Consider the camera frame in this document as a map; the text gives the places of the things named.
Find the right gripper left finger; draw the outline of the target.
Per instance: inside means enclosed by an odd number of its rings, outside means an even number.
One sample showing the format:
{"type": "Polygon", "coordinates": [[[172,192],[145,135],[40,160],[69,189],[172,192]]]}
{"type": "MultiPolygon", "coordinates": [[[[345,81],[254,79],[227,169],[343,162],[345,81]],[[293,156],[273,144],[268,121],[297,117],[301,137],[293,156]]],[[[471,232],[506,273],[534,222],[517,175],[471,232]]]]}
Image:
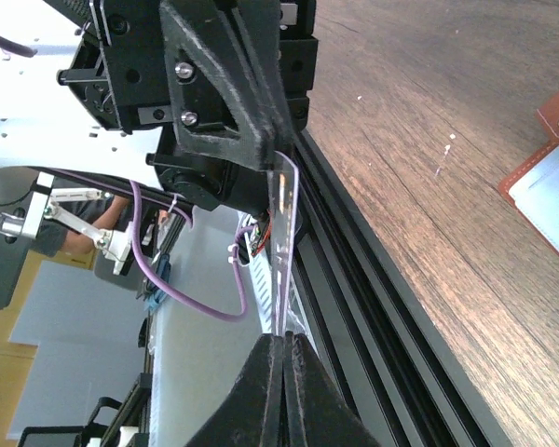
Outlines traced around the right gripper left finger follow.
{"type": "Polygon", "coordinates": [[[258,338],[235,384],[188,446],[281,446],[283,339],[258,338]]]}

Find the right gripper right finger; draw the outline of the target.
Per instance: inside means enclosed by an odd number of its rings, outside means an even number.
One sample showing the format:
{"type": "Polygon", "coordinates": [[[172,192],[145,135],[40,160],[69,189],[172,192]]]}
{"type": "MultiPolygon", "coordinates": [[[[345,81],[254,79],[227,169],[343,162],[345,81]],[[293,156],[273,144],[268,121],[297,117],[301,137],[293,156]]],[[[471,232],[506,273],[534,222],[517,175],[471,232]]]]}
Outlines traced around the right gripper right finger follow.
{"type": "Polygon", "coordinates": [[[347,406],[303,334],[284,337],[282,424],[286,446],[377,446],[347,406]]]}

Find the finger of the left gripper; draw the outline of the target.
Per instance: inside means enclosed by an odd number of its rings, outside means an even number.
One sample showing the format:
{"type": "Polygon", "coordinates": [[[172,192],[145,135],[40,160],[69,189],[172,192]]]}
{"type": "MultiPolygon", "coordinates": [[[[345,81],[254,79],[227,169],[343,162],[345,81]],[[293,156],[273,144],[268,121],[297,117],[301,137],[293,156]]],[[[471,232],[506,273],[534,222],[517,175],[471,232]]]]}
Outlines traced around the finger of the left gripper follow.
{"type": "Polygon", "coordinates": [[[173,125],[188,153],[268,170],[275,151],[273,129],[264,114],[251,64],[234,13],[237,1],[162,1],[159,17],[164,39],[173,125]],[[181,59],[192,62],[221,97],[235,125],[185,124],[191,111],[187,88],[175,73],[181,59]]]}
{"type": "Polygon", "coordinates": [[[280,1],[237,1],[234,13],[251,64],[275,151],[294,149],[293,121],[280,74],[280,1]]]}

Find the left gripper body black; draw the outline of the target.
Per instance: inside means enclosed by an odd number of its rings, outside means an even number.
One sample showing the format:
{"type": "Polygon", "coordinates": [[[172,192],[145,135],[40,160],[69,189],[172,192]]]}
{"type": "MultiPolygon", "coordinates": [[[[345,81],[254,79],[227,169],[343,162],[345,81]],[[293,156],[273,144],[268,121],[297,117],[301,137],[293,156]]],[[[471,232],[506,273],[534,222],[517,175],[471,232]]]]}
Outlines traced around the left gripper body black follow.
{"type": "MultiPolygon", "coordinates": [[[[60,1],[58,11],[77,26],[81,42],[71,66],[58,73],[61,86],[107,130],[131,133],[172,121],[169,80],[188,87],[188,108],[200,124],[231,124],[211,83],[181,56],[181,72],[167,74],[157,1],[60,1]]],[[[280,4],[279,71],[294,125],[307,125],[318,41],[316,4],[280,4]]]]}

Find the transparent credit card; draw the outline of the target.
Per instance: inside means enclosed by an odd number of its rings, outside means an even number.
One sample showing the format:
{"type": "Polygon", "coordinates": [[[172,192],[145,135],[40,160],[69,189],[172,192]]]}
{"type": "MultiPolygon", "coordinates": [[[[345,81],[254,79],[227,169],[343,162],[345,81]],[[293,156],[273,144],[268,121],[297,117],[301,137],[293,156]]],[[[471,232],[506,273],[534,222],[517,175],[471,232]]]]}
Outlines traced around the transparent credit card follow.
{"type": "Polygon", "coordinates": [[[289,157],[276,152],[267,179],[271,222],[272,332],[282,336],[288,325],[299,170],[289,157]]]}

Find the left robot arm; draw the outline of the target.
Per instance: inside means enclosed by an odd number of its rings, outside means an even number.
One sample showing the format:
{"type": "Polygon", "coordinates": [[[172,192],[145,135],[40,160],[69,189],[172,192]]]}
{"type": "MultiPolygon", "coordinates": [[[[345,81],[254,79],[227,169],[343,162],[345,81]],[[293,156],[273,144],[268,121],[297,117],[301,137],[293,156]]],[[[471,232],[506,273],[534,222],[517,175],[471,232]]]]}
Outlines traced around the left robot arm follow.
{"type": "Polygon", "coordinates": [[[315,17],[313,1],[0,1],[0,168],[264,213],[307,125],[315,17]]]}

